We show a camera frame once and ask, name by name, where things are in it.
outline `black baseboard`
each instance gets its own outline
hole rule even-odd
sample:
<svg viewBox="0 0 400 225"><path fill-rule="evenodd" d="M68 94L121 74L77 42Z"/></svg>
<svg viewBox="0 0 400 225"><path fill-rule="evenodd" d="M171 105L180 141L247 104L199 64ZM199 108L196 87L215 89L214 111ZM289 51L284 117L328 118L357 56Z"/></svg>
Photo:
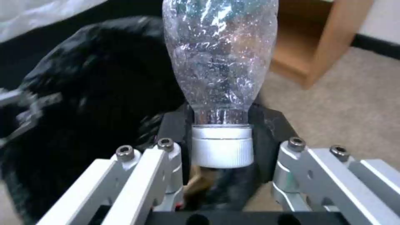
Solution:
<svg viewBox="0 0 400 225"><path fill-rule="evenodd" d="M400 44L356 34L352 46L400 60Z"/></svg>

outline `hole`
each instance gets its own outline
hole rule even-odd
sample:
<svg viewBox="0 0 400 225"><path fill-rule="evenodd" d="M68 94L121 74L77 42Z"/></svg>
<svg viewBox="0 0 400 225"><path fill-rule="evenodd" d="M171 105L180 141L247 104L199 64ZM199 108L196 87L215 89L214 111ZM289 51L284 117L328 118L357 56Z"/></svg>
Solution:
<svg viewBox="0 0 400 225"><path fill-rule="evenodd" d="M310 180L312 180L312 179L314 178L314 174L313 174L313 172L312 172L311 170L309 170L309 171L307 172L307 177L308 177Z"/></svg>
<svg viewBox="0 0 400 225"><path fill-rule="evenodd" d="M301 223L292 214L282 214L278 217L278 225L301 225Z"/></svg>
<svg viewBox="0 0 400 225"><path fill-rule="evenodd" d="M128 147L122 147L122 148L120 148L120 152L122 152L122 153L127 152L127 151L129 151L129 148L128 148Z"/></svg>
<svg viewBox="0 0 400 225"><path fill-rule="evenodd" d="M170 140L168 139L161 139L161 144L168 144Z"/></svg>
<svg viewBox="0 0 400 225"><path fill-rule="evenodd" d="M334 204L330 198L325 197L322 199L321 205L334 205Z"/></svg>
<svg viewBox="0 0 400 225"><path fill-rule="evenodd" d="M303 141L301 139L299 139L299 138L293 138L293 141L298 143L298 144L303 143Z"/></svg>
<svg viewBox="0 0 400 225"><path fill-rule="evenodd" d="M341 153L345 153L346 152L345 148L339 147L339 146L336 147L336 150L340 151Z"/></svg>
<svg viewBox="0 0 400 225"><path fill-rule="evenodd" d="M186 220L186 225L209 225L207 217L200 214L193 214Z"/></svg>

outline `wooden furniture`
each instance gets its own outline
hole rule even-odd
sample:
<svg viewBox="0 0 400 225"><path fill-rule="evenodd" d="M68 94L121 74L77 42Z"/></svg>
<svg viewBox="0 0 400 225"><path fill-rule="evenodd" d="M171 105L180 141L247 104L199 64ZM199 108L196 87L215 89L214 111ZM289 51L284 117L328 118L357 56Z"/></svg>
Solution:
<svg viewBox="0 0 400 225"><path fill-rule="evenodd" d="M348 49L373 0L280 0L271 71L310 88Z"/></svg>

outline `silver metal part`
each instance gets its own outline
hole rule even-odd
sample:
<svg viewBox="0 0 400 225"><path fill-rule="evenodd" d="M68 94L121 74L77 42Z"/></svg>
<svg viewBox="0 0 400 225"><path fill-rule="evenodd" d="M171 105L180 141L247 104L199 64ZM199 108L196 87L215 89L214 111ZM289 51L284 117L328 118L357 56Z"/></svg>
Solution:
<svg viewBox="0 0 400 225"><path fill-rule="evenodd" d="M400 216L400 173L380 159L352 162L349 169Z"/></svg>
<svg viewBox="0 0 400 225"><path fill-rule="evenodd" d="M299 193L284 192L275 183L272 183L271 194L284 211L310 211L310 208Z"/></svg>
<svg viewBox="0 0 400 225"><path fill-rule="evenodd" d="M162 203L170 177L168 153L145 150L102 224L144 224L153 205Z"/></svg>
<svg viewBox="0 0 400 225"><path fill-rule="evenodd" d="M22 97L22 91L16 89L9 92L0 93L0 107L8 104L18 103Z"/></svg>
<svg viewBox="0 0 400 225"><path fill-rule="evenodd" d="M306 142L299 137L291 137L288 142L288 147L296 152L301 152L306 147Z"/></svg>
<svg viewBox="0 0 400 225"><path fill-rule="evenodd" d="M311 202L324 208L336 206L350 224L400 224L400 218L329 149L299 153L286 141L281 144L278 161L293 174Z"/></svg>
<svg viewBox="0 0 400 225"><path fill-rule="evenodd" d="M284 167L279 161L276 162L274 173L274 185L281 191L287 193L299 193L299 184L293 174Z"/></svg>
<svg viewBox="0 0 400 225"><path fill-rule="evenodd" d="M130 172L120 162L97 159L42 217L38 225L88 224L100 205L112 205Z"/></svg>
<svg viewBox="0 0 400 225"><path fill-rule="evenodd" d="M62 100L61 93L51 94L38 99L36 94L22 90L15 89L8 92L4 90L5 89L1 89L0 91L0 107L16 104L21 107L28 107L28 110L16 116L20 126L8 137L1 139L0 149L5 146L7 142L36 126L38 120L43 116L42 107L58 103Z"/></svg>
<svg viewBox="0 0 400 225"><path fill-rule="evenodd" d="M329 148L330 153L332 153L340 162L346 162L349 159L350 153L345 147L341 145L332 145Z"/></svg>
<svg viewBox="0 0 400 225"><path fill-rule="evenodd" d="M135 153L132 146L130 145L122 145L118 147L115 151L115 155L117 156L117 159L121 162L127 162L135 158Z"/></svg>
<svg viewBox="0 0 400 225"><path fill-rule="evenodd" d="M173 150L168 153L172 173L165 191L166 194L173 194L183 186L181 149L177 143L173 143L173 145Z"/></svg>
<svg viewBox="0 0 400 225"><path fill-rule="evenodd" d="M164 199L160 205L154 207L154 212L171 212L175 211L176 205L182 203L183 200L183 187L171 194L165 194Z"/></svg>
<svg viewBox="0 0 400 225"><path fill-rule="evenodd" d="M160 140L158 140L157 146L159 149L171 152L174 149L174 141L171 138L161 138Z"/></svg>

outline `floor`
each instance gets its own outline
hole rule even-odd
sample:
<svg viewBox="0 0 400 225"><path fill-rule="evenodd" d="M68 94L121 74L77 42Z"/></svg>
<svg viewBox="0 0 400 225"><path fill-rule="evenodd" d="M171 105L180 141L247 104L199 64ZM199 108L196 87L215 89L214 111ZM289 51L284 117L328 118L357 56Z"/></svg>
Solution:
<svg viewBox="0 0 400 225"><path fill-rule="evenodd" d="M381 158L400 170L400 61L351 48L310 90L271 73L261 93L310 147L344 145L356 158ZM280 210L270 185L246 210ZM19 224L2 185L0 212L0 224Z"/></svg>

